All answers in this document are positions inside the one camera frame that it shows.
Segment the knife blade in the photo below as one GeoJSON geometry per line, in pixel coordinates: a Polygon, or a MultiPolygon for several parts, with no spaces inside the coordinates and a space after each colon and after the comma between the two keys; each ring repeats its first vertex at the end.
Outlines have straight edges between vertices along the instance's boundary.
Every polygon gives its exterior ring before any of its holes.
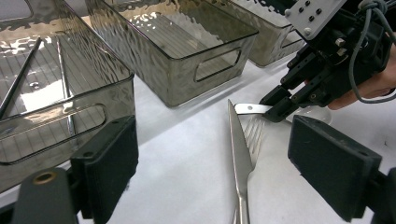
{"type": "Polygon", "coordinates": [[[233,149],[233,172],[238,195],[239,223],[248,224],[248,176],[253,171],[253,166],[241,122],[230,100],[228,101],[228,112],[233,149]]]}

